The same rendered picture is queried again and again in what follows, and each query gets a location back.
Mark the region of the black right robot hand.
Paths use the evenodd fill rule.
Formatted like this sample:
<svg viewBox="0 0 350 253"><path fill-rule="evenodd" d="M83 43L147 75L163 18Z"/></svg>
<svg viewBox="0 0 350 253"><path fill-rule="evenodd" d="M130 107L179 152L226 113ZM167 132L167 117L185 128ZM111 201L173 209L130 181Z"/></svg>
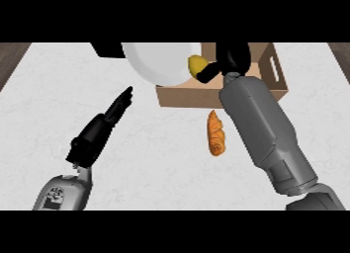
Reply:
<svg viewBox="0 0 350 253"><path fill-rule="evenodd" d="M209 63L195 74L195 79L207 83L222 74L228 80L244 76L252 67L252 51L246 42L219 42L216 61Z"/></svg>

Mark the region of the yellow lemon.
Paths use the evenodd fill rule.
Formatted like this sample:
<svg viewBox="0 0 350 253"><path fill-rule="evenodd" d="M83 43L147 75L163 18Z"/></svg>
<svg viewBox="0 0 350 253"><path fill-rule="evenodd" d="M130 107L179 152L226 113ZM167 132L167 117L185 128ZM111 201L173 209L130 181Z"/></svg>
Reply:
<svg viewBox="0 0 350 253"><path fill-rule="evenodd" d="M195 54L188 58L188 70L192 77L197 77L197 74L203 71L207 65L209 61L203 56Z"/></svg>

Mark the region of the cardboard box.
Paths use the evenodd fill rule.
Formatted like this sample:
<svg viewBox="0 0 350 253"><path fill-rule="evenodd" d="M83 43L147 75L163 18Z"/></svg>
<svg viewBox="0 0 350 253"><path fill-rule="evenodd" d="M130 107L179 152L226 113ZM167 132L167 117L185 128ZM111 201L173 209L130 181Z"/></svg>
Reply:
<svg viewBox="0 0 350 253"><path fill-rule="evenodd" d="M252 67L249 76L260 78L277 100L290 91L283 72L275 45L271 42L252 42ZM219 91L223 88L223 76L218 75L207 84L191 78L176 86L158 86L158 100L163 107L222 109Z"/></svg>

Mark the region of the white plate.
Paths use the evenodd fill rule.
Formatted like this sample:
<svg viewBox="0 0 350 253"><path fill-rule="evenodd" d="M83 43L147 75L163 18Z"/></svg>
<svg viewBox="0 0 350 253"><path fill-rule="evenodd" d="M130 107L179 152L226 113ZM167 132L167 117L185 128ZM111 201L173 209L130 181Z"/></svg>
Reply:
<svg viewBox="0 0 350 253"><path fill-rule="evenodd" d="M176 86L191 79L188 58L201 55L200 42L123 42L129 62L144 79Z"/></svg>

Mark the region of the orange croissant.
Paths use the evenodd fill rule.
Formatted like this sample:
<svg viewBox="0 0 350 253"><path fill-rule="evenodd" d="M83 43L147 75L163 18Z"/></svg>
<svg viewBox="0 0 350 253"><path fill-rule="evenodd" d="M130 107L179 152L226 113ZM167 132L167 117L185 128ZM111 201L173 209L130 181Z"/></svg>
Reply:
<svg viewBox="0 0 350 253"><path fill-rule="evenodd" d="M210 112L207 118L207 139L210 153L213 156L219 156L225 152L226 145L223 123L216 115L216 111Z"/></svg>

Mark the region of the black block object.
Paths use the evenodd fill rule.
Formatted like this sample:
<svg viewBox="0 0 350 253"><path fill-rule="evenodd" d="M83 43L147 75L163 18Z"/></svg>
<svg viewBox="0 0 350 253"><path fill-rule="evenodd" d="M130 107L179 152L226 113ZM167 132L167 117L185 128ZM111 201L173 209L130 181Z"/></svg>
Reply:
<svg viewBox="0 0 350 253"><path fill-rule="evenodd" d="M95 42L92 47L99 57L124 58L123 45L119 42Z"/></svg>

